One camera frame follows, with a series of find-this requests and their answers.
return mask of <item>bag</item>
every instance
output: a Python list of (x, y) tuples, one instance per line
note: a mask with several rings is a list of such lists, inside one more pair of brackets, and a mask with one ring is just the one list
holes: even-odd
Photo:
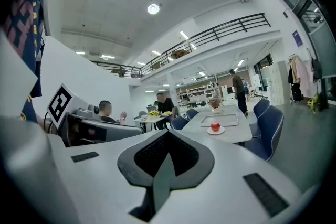
[(321, 65), (318, 59), (311, 59), (311, 66), (313, 68), (314, 81), (322, 78)]
[(292, 86), (292, 96), (295, 101), (301, 101), (303, 100), (302, 93), (300, 90), (300, 84), (295, 83)]
[(320, 92), (319, 99), (320, 99), (319, 111), (322, 111), (323, 109), (328, 108), (328, 101), (327, 101), (326, 95), (323, 92)]

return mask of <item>hanging clothes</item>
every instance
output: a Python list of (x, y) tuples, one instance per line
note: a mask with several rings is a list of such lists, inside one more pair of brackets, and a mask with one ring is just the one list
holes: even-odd
[(289, 66), (288, 83), (289, 84), (294, 84), (294, 81), (293, 81), (293, 71), (292, 71), (292, 67), (291, 66)]
[(290, 66), (292, 68), (292, 73), (293, 73), (293, 82), (300, 83), (300, 79), (298, 78), (297, 69), (296, 69), (296, 59), (297, 59), (297, 56), (295, 55), (290, 62)]
[(300, 80), (300, 89), (303, 95), (307, 96), (309, 93), (309, 77), (305, 64), (299, 57), (295, 59), (297, 78)]

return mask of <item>white tray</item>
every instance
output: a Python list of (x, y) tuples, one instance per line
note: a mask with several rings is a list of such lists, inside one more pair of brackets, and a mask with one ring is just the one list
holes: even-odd
[(238, 125), (238, 117), (235, 113), (205, 116), (201, 121), (201, 127), (210, 127), (215, 122), (218, 122), (221, 126), (234, 126)]

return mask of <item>blue chair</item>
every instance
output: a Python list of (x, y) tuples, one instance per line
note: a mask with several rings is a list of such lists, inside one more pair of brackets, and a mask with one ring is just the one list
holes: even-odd
[(261, 99), (253, 108), (254, 115), (248, 115), (249, 126), (252, 131), (252, 138), (260, 137), (260, 130), (258, 125), (258, 118), (270, 107), (270, 102), (267, 99)]
[(194, 109), (189, 109), (187, 112), (187, 118), (188, 120), (191, 120), (194, 116), (196, 116), (198, 114), (198, 111), (194, 110)]
[(269, 161), (278, 146), (283, 120), (283, 112), (271, 105), (258, 119), (260, 137), (246, 141), (245, 148)]
[(269, 108), (270, 102), (267, 99), (262, 98), (253, 108), (253, 111), (257, 119)]
[(182, 128), (188, 123), (189, 121), (183, 118), (182, 116), (178, 116), (170, 122), (170, 125), (175, 130), (182, 130)]

